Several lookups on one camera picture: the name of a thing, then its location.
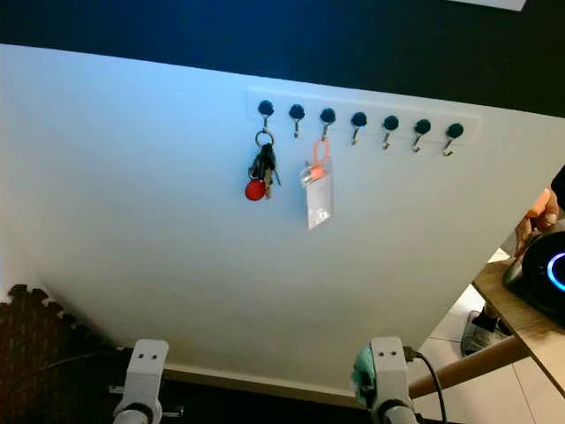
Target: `black wall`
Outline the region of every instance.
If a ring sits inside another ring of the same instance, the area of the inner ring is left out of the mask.
[[[564,22],[564,0],[0,0],[2,43],[559,117]]]

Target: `wooden baseboard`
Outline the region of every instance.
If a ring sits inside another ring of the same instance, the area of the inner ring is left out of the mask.
[[[249,375],[218,372],[210,369],[167,364],[163,378],[178,382],[202,384],[222,389],[242,390],[263,395],[293,398],[328,405],[364,409],[352,392],[323,386],[286,382]]]

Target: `speaker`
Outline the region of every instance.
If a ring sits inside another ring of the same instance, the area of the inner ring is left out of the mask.
[[[565,231],[542,234],[508,268],[504,286],[565,327]]]

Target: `wooden leg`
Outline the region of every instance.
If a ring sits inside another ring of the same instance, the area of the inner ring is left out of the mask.
[[[529,356],[529,351],[522,341],[516,337],[508,337],[482,351],[469,355],[462,360],[436,370],[441,387],[455,386],[471,378],[490,373],[495,369]],[[421,378],[410,385],[410,397],[420,398],[435,392],[433,379],[430,375]]]

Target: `black knob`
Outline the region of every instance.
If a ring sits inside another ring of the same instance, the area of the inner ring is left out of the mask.
[[[273,112],[275,112],[273,103],[271,103],[269,100],[264,100],[263,102],[261,102],[259,104],[259,108],[257,109],[259,110],[259,113],[261,115],[265,115],[267,117],[270,117],[271,115],[273,115]]]
[[[301,104],[293,104],[290,108],[289,115],[292,119],[302,119],[305,116],[304,108]]]
[[[420,135],[429,133],[432,129],[432,124],[427,119],[420,119],[414,126],[414,131]]]
[[[357,128],[359,128],[360,126],[365,126],[367,125],[367,115],[363,112],[354,113],[353,117],[351,118],[351,123]]]
[[[394,115],[386,117],[382,123],[382,126],[387,131],[394,131],[396,128],[398,128],[398,118]]]
[[[456,139],[457,137],[461,137],[463,131],[463,126],[459,123],[456,123],[449,126],[446,134],[450,139]]]
[[[320,114],[320,119],[326,124],[333,124],[335,122],[335,112],[331,108],[324,109]]]

